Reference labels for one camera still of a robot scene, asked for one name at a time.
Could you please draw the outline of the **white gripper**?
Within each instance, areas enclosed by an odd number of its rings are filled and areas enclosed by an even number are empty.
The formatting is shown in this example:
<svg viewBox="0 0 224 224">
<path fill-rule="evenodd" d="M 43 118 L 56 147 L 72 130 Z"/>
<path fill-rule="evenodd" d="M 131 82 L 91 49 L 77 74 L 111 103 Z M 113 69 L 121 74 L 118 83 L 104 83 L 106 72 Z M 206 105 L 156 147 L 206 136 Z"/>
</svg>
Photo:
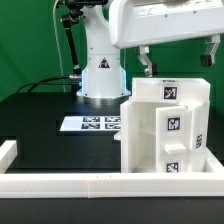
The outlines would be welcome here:
<svg viewBox="0 0 224 224">
<path fill-rule="evenodd" d="M 147 54 L 152 45 L 206 37 L 201 66 L 215 64 L 224 33 L 224 0 L 114 0 L 109 9 L 111 43 L 117 48 L 138 48 L 147 77 L 158 74 Z"/>
</svg>

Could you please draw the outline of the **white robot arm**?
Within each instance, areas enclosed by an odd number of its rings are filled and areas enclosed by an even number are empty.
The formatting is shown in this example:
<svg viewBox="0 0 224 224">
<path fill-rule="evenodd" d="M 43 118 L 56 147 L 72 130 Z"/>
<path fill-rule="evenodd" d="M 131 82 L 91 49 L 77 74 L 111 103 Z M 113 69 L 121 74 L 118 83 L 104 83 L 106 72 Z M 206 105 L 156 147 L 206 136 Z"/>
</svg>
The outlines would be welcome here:
<svg viewBox="0 0 224 224">
<path fill-rule="evenodd" d="M 120 51 L 136 47 L 148 76 L 155 67 L 147 57 L 149 47 L 206 37 L 201 65 L 215 63 L 224 34 L 224 0 L 108 0 L 84 4 L 87 66 L 82 72 L 79 95 L 90 101 L 119 99 L 129 94 Z"/>
</svg>

